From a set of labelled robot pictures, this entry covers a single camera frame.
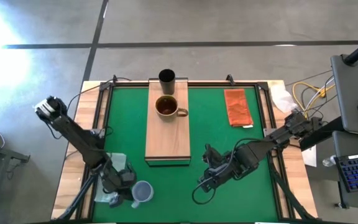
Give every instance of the mug handle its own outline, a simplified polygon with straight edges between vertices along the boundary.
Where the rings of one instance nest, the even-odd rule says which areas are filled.
[[[183,109],[183,108],[178,108],[177,116],[184,117],[184,116],[187,116],[187,115],[189,115],[189,111],[187,111],[186,109]]]

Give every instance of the wooden table frame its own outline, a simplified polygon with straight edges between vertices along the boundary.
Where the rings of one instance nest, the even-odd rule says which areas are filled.
[[[82,91],[89,90],[92,87],[100,85],[102,82],[84,82]],[[254,87],[257,94],[259,113],[262,127],[265,129],[281,127],[284,124],[284,118],[288,115],[282,113],[277,107],[272,105],[270,99],[269,87],[272,85],[284,85],[282,80],[269,81],[236,81],[232,86],[230,81],[206,80],[206,81],[189,81],[191,87]],[[114,88],[133,87],[147,88],[149,81],[115,81],[114,83],[105,83],[101,87],[87,91],[80,96],[78,102],[75,121],[84,129],[102,128],[108,123],[108,114],[111,107],[112,93]],[[75,152],[76,149],[69,144],[67,155]],[[269,161],[273,162],[279,171],[283,180],[289,187],[302,206],[317,217],[313,196],[311,194],[306,168],[303,163],[301,151],[289,146],[283,153],[273,152],[268,155]],[[55,205],[53,207],[52,218],[57,218],[69,206],[75,195],[78,193],[82,184],[88,178],[88,170],[85,167],[80,153],[68,157],[63,165],[62,176],[58,187]],[[284,196],[281,188],[272,180],[273,194],[277,209],[277,217],[281,218],[298,218],[299,215],[294,211],[288,199]],[[93,217],[95,187],[93,186],[87,192],[86,197],[72,218],[91,220]]]

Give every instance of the concrete floor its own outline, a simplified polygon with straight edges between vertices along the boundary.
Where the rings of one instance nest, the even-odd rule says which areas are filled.
[[[0,0],[0,46],[92,43],[102,0]],[[358,40],[358,0],[111,0],[100,43]],[[172,68],[192,80],[283,79],[330,69],[332,55],[356,45],[98,49],[90,80],[134,80]],[[50,218],[67,142],[54,140],[32,106],[48,95],[68,102],[80,90],[90,49],[0,49],[0,132],[9,149],[31,154],[0,194],[0,223]],[[327,73],[308,80],[324,84]],[[331,90],[328,96],[334,96]],[[69,114],[73,115],[75,105]],[[321,111],[339,115],[336,100]],[[318,146],[325,150],[326,145]],[[319,216],[358,223],[358,209],[338,210],[336,183],[311,179]]]

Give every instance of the orange cloth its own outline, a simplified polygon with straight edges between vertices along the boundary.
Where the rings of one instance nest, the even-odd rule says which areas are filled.
[[[238,127],[254,124],[244,89],[224,90],[224,99],[231,126]]]

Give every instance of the black cup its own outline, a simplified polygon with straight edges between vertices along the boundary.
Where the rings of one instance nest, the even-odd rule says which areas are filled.
[[[175,92],[175,72],[170,69],[164,69],[158,75],[162,92],[166,95],[172,95]]]

